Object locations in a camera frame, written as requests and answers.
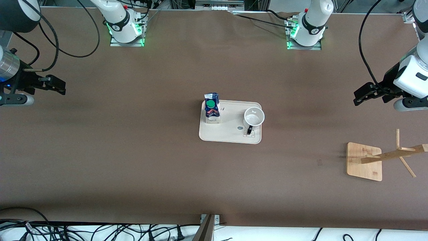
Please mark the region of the cream rabbit print tray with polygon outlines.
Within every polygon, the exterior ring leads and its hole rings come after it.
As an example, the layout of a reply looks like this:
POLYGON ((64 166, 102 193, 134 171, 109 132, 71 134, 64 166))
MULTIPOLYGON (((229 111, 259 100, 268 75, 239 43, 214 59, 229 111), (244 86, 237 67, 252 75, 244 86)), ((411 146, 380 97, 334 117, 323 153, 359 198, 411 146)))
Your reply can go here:
POLYGON ((248 125, 244 121, 244 113, 248 108, 261 105, 257 102, 241 102, 220 100, 221 122, 208 124, 205 121, 205 101, 202 101, 199 123, 199 138, 203 141, 229 142, 242 144, 258 144, 261 142, 261 127, 247 134, 248 125))

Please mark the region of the blue white milk carton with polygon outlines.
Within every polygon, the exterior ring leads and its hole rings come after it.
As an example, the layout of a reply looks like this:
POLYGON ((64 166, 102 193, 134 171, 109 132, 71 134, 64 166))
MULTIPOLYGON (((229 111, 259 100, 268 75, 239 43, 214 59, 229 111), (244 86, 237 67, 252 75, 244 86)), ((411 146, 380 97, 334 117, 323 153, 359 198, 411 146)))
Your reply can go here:
POLYGON ((207 124, 220 124, 222 120, 218 93, 207 93, 204 98, 205 122, 207 124))

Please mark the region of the grey power strip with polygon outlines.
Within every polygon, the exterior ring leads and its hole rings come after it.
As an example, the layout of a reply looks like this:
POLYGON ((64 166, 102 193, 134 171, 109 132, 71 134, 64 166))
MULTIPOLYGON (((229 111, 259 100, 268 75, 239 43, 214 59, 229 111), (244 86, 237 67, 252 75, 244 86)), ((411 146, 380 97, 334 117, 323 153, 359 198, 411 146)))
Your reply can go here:
POLYGON ((195 10, 244 11, 244 0, 195 0, 195 10))

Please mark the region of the wooden mug rack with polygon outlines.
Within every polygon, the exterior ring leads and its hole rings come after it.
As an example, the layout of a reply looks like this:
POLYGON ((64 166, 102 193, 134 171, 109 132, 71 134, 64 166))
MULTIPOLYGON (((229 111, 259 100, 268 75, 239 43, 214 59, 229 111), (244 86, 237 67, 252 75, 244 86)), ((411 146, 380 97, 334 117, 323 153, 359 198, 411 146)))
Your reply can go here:
POLYGON ((405 161, 405 157, 428 153, 428 144, 413 147, 403 147, 400 144, 400 129, 396 129, 396 149, 382 152, 380 148, 349 142, 346 145, 346 173, 372 181, 382 181, 383 162, 399 159, 411 177, 416 177, 414 171, 405 161))

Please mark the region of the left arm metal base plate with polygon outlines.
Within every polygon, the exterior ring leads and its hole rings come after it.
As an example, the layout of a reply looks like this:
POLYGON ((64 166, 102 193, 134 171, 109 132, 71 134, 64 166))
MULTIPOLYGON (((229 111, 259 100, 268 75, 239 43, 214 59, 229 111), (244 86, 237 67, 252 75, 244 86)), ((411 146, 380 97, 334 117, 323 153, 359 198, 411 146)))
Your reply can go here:
POLYGON ((298 23, 297 16, 298 15, 293 15, 292 17, 289 17, 286 20, 284 20, 285 26, 292 27, 292 28, 287 28, 287 27, 285 28, 287 49, 320 51, 322 49, 321 40, 318 40, 317 43, 313 46, 303 46, 293 38, 301 29, 298 23))

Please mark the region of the aluminium profile with bracket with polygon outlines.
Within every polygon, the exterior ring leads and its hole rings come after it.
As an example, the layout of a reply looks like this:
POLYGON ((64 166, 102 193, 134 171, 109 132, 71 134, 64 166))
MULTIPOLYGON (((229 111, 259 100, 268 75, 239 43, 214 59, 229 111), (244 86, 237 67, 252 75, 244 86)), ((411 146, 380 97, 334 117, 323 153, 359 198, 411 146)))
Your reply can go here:
POLYGON ((192 241, 213 241, 214 228, 220 224, 220 215, 201 215, 201 224, 192 241))

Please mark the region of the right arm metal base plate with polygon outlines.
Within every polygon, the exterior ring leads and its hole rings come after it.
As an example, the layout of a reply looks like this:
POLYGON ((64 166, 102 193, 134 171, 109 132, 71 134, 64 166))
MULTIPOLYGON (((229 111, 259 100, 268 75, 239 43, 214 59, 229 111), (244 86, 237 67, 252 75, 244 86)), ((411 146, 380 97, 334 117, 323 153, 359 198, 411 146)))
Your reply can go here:
POLYGON ((137 18, 127 23, 120 32, 114 31, 108 25, 111 46, 143 47, 145 45, 148 15, 142 16, 141 13, 136 12, 135 16, 137 18))

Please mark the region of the white smiley mug black handle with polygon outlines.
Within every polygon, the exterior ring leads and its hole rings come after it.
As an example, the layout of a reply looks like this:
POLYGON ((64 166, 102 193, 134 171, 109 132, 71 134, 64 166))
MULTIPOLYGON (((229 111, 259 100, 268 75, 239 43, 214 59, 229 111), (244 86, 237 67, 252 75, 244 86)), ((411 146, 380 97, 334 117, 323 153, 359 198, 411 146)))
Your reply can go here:
POLYGON ((251 107, 248 108, 243 115, 243 124, 245 127, 245 134, 247 136, 256 135, 260 132, 261 125, 265 120, 265 114, 261 108, 251 107))

